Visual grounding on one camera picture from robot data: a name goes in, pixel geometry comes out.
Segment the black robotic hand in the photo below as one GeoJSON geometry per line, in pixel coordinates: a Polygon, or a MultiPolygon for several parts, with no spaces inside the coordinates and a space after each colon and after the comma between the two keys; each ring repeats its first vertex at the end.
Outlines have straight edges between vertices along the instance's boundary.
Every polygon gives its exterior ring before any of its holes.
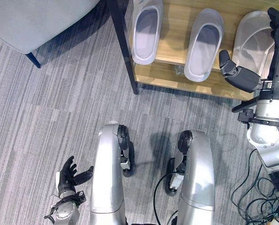
{"type": "Polygon", "coordinates": [[[64,191],[75,192],[75,186],[85,183],[92,177],[93,166],[91,166],[89,170],[75,176],[75,174],[77,173],[77,170],[75,169],[77,165],[72,165],[73,159],[74,156],[69,157],[69,159],[63,165],[62,170],[60,171],[58,196],[60,196],[64,191]]]}

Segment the floor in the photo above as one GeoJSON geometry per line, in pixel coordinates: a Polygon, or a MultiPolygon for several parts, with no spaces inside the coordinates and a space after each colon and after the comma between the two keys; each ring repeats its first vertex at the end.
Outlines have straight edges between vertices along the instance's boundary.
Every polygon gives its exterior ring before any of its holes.
{"type": "MultiPolygon", "coordinates": [[[[131,5],[122,5],[128,26],[131,5]]],[[[230,201],[253,149],[246,126],[231,112],[239,101],[149,85],[139,85],[134,95],[104,0],[34,55],[41,69],[0,41],[0,225],[50,224],[43,216],[57,202],[55,173],[71,155],[80,172],[93,165],[98,131],[110,120],[129,128],[135,147],[136,173],[123,178],[129,224],[157,223],[153,191],[186,129],[204,131],[211,141],[215,225],[244,224],[230,201]]],[[[236,199],[259,166],[254,155],[251,177],[236,199]]],[[[271,186],[265,183],[263,189],[271,186]]],[[[78,224],[90,224],[91,182],[77,190],[88,200],[80,206],[78,224]]],[[[256,197],[253,191],[244,202],[256,197]]],[[[177,202],[158,191],[162,224],[177,202]]]]}

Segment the translucent slipper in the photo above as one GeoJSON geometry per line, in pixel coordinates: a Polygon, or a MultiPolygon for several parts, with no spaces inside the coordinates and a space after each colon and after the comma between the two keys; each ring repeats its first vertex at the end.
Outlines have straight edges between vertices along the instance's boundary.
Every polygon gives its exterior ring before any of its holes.
{"type": "Polygon", "coordinates": [[[267,12],[254,11],[246,14],[237,28],[232,61],[267,78],[274,55],[270,18],[267,12]]]}
{"type": "Polygon", "coordinates": [[[224,21],[217,11],[206,8],[200,12],[191,29],[184,67],[184,74],[189,80],[202,82],[207,79],[223,34],[224,21]]]}
{"type": "Polygon", "coordinates": [[[162,0],[134,0],[132,58],[147,65],[156,58],[163,20],[162,0]]]}

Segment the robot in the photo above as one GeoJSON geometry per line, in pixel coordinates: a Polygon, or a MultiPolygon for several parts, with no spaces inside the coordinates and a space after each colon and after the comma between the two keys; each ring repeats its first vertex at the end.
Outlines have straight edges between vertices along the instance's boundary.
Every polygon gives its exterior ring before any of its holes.
{"type": "Polygon", "coordinates": [[[165,191],[174,196],[182,184],[178,216],[172,225],[213,225],[215,184],[210,140],[202,131],[185,130],[175,158],[167,165],[165,191]]]}
{"type": "MultiPolygon", "coordinates": [[[[253,92],[260,89],[258,97],[242,102],[233,109],[240,112],[238,120],[248,124],[247,138],[257,150],[279,197],[279,12],[268,10],[271,18],[275,52],[268,79],[243,67],[236,67],[226,51],[219,54],[220,68],[225,79],[237,88],[253,92]],[[249,107],[256,105],[256,112],[249,107]]],[[[170,174],[166,192],[175,195],[181,186],[179,212],[172,225],[212,225],[214,223],[215,194],[212,153],[208,137],[201,131],[184,131],[178,141],[176,158],[169,161],[170,174]]],[[[56,173],[56,187],[61,199],[45,216],[56,225],[76,225],[79,206],[86,201],[83,191],[75,186],[93,176],[90,224],[128,225],[125,217],[121,174],[132,175],[134,148],[128,129],[117,122],[105,125],[98,135],[98,150],[94,169],[76,175],[73,157],[56,173]]]]}
{"type": "Polygon", "coordinates": [[[219,53],[219,64],[223,76],[233,86],[249,93],[260,90],[259,96],[243,101],[232,112],[240,112],[238,121],[247,124],[247,139],[256,147],[279,199],[279,11],[270,8],[268,15],[275,51],[267,79],[260,80],[256,73],[236,66],[226,50],[219,53]],[[255,105],[254,113],[249,108],[255,105]]]}
{"type": "MultiPolygon", "coordinates": [[[[192,131],[191,135],[190,142],[181,144],[183,148],[190,145],[192,151],[188,158],[191,173],[189,174],[188,168],[182,185],[181,195],[184,201],[180,203],[179,218],[183,218],[183,222],[179,224],[193,225],[197,224],[197,221],[203,221],[201,224],[205,225],[212,224],[214,177],[210,142],[203,132],[192,131]],[[204,176],[197,174],[201,169],[204,176]],[[192,195],[192,189],[197,184],[202,185],[203,188],[196,195],[192,195]]],[[[128,225],[121,177],[121,174],[130,177],[135,166],[134,147],[130,141],[128,128],[117,122],[106,124],[98,134],[98,150],[94,167],[76,176],[74,176],[76,164],[72,165],[73,158],[70,157],[62,170],[56,173],[56,187],[61,200],[52,206],[49,215],[45,218],[55,225],[76,225],[80,216],[78,208],[86,198],[83,191],[76,193],[75,186],[93,177],[90,224],[128,225]]]]}

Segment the wooden shelf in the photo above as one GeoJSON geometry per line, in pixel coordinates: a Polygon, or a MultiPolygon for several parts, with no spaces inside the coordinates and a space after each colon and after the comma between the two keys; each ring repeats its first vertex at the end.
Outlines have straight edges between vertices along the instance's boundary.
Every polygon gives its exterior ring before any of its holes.
{"type": "MultiPolygon", "coordinates": [[[[184,66],[191,27],[202,9],[195,7],[164,4],[164,19],[155,61],[184,66]]],[[[226,49],[232,56],[240,15],[220,13],[225,22],[224,38],[220,50],[226,49]]],[[[219,56],[213,64],[213,70],[219,71],[219,56]]]]}
{"type": "Polygon", "coordinates": [[[192,82],[184,75],[176,75],[174,65],[154,62],[151,65],[135,66],[136,81],[161,87],[198,92],[225,98],[249,100],[252,93],[239,90],[228,82],[220,72],[211,72],[204,82],[192,82]]]}
{"type": "Polygon", "coordinates": [[[192,82],[184,75],[176,75],[174,66],[185,65],[190,31],[196,16],[204,8],[213,8],[223,17],[225,30],[219,51],[226,49],[232,56],[240,20],[248,12],[266,11],[269,7],[279,10],[279,0],[164,0],[164,18],[155,62],[147,66],[135,65],[135,79],[167,88],[239,100],[251,99],[253,94],[239,90],[225,81],[219,70],[219,54],[210,76],[204,82],[192,82]]]}

